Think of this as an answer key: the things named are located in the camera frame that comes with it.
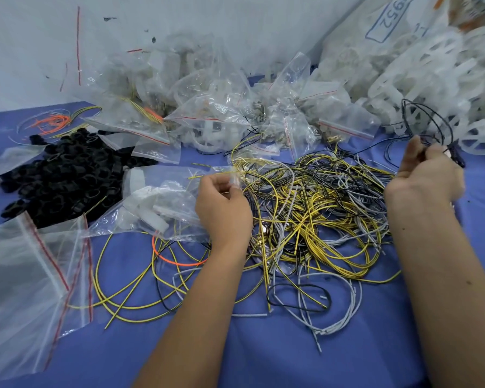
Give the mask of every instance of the white wall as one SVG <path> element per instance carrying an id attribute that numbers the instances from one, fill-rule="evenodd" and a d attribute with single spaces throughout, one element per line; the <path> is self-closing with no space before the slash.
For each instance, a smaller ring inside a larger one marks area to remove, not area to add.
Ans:
<path id="1" fill-rule="evenodd" d="M 65 63 L 74 65 L 78 5 L 103 30 L 97 36 L 111 34 L 124 50 L 183 30 L 213 33 L 256 74 L 297 51 L 318 56 L 317 44 L 358 1 L 0 0 L 0 111 L 71 100 L 59 86 Z"/>

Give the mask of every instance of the hand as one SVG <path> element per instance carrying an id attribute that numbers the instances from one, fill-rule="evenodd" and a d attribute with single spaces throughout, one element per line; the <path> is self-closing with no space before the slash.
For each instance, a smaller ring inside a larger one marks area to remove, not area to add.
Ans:
<path id="1" fill-rule="evenodd" d="M 444 146 L 433 144 L 424 152 L 425 148 L 419 136 L 413 136 L 408 142 L 399 171 L 384 191 L 387 201 L 405 188 L 421 188 L 447 202 L 463 195 L 463 169 L 444 154 Z"/>
<path id="2" fill-rule="evenodd" d="M 231 246 L 246 255 L 253 228 L 253 214 L 243 192 L 230 184 L 228 174 L 201 178 L 196 213 L 207 229 L 212 248 Z"/>

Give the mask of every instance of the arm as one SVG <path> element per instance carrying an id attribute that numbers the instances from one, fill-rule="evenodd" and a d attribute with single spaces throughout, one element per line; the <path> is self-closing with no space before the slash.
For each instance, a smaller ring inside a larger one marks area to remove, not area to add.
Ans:
<path id="1" fill-rule="evenodd" d="M 212 252 L 134 388 L 217 386 L 253 224 L 250 205 L 229 179 L 214 174 L 200 182 L 196 212 Z"/>
<path id="2" fill-rule="evenodd" d="M 485 271 L 451 201 L 463 172 L 431 146 L 410 140 L 385 190 L 388 221 L 435 387 L 485 387 Z"/>

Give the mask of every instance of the blue tablecloth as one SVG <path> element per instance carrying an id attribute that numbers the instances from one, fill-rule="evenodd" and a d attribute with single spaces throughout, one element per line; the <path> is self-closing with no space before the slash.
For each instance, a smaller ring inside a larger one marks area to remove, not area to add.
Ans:
<path id="1" fill-rule="evenodd" d="M 64 107 L 75 110 L 82 107 L 82 103 Z M 8 135 L 14 135 L 20 121 L 47 109 L 0 113 L 0 154 L 4 148 L 14 145 Z M 383 138 L 382 134 L 378 135 L 375 141 Z M 360 149 L 368 146 L 369 142 L 351 141 L 349 145 Z M 394 143 L 392 157 L 395 163 L 399 162 L 405 145 L 405 142 Z M 362 157 L 385 163 L 384 148 L 385 144 L 376 146 L 363 153 Z M 485 156 L 464 154 L 463 157 L 467 162 L 467 191 L 456 205 L 457 216 L 485 267 Z M 222 155 L 204 156 L 193 149 L 183 149 L 181 165 L 190 165 L 191 162 L 226 165 L 226 158 Z M 15 199 L 15 194 L 7 195 L 0 190 L 0 212 Z M 105 241 L 106 237 L 93 239 L 95 258 Z M 198 244 L 187 247 L 195 254 L 202 254 L 204 250 Z M 386 255 L 381 256 L 370 278 L 388 278 L 398 269 L 393 247 L 386 247 L 385 251 Z M 111 294 L 129 283 L 147 266 L 150 258 L 150 238 L 147 235 L 115 235 L 101 263 L 100 279 L 106 293 Z M 240 293 L 248 292 L 260 274 L 257 270 L 244 274 Z M 318 326 L 327 326 L 343 316 L 349 294 L 337 280 L 316 280 L 328 288 L 334 302 L 328 314 L 316 317 Z M 148 275 L 133 293 L 129 305 L 146 304 L 157 299 L 155 280 Z M 129 317 L 148 318 L 162 311 L 134 311 Z M 263 287 L 235 309 L 236 313 L 265 311 Z M 104 313 L 98 312 L 94 322 L 59 340 L 45 372 L 0 382 L 0 388 L 130 386 L 170 319 L 165 317 L 142 324 L 116 320 L 104 330 L 107 319 Z M 389 388 L 426 384 L 425 367 L 402 277 L 384 285 L 363 285 L 363 300 L 358 313 L 341 332 L 320 337 L 320 344 L 321 354 L 311 332 L 280 308 L 275 308 L 265 318 L 233 318 L 226 340 L 220 386 Z"/>

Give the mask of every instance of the blue table surface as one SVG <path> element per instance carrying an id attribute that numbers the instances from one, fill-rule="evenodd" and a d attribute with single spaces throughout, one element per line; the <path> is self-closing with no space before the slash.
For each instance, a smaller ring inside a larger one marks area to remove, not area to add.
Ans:
<path id="1" fill-rule="evenodd" d="M 14 146 L 8 136 L 15 135 L 16 125 L 40 111 L 64 107 L 76 110 L 82 103 L 50 106 L 0 113 L 0 154 Z M 380 132 L 375 142 L 385 136 Z M 370 145 L 352 140 L 353 150 Z M 392 146 L 394 163 L 400 161 L 405 142 Z M 385 144 L 362 154 L 364 159 L 385 163 Z M 466 194 L 456 204 L 457 216 L 473 248 L 485 267 L 485 156 L 463 154 L 466 167 Z M 192 162 L 226 165 L 222 155 L 204 156 L 194 149 L 184 148 L 181 166 Z M 0 212 L 16 194 L 0 189 Z M 92 241 L 95 259 L 106 237 Z M 187 245 L 195 254 L 204 248 Z M 382 255 L 369 278 L 384 279 L 399 268 L 391 246 Z M 147 235 L 124 233 L 110 241 L 101 263 L 101 285 L 108 294 L 122 288 L 135 278 L 151 258 Z M 245 294 L 258 280 L 260 272 L 244 274 L 240 293 Z M 332 295 L 334 306 L 329 313 L 316 317 L 318 326 L 339 320 L 348 306 L 349 294 L 337 280 L 320 280 Z M 142 305 L 157 299 L 155 281 L 145 278 L 129 305 Z M 155 316 L 163 309 L 132 311 L 132 319 Z M 259 290 L 235 308 L 235 313 L 265 313 L 264 289 Z M 0 382 L 0 388 L 13 387 L 127 387 L 155 347 L 171 317 L 132 324 L 115 320 L 104 330 L 108 320 L 104 309 L 96 311 L 88 326 L 59 340 L 50 365 L 45 372 Z M 414 319 L 402 276 L 383 285 L 363 285 L 362 305 L 342 331 L 319 337 L 322 353 L 314 344 L 311 332 L 283 309 L 275 308 L 265 318 L 233 318 L 226 340 L 220 387 L 419 387 L 425 386 L 426 371 L 420 353 Z"/>

